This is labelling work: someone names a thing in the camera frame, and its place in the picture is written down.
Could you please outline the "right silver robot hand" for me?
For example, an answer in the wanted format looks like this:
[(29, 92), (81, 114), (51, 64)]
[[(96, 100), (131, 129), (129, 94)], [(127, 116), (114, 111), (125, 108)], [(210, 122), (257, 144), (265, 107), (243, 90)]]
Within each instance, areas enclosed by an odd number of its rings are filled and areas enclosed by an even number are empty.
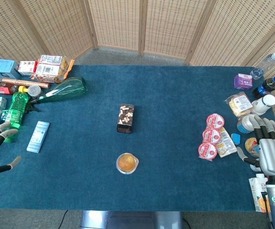
[(259, 160), (247, 157), (240, 147), (237, 153), (242, 161), (261, 168), (266, 176), (275, 176), (275, 121), (257, 115), (249, 117), (249, 121), (255, 133)]

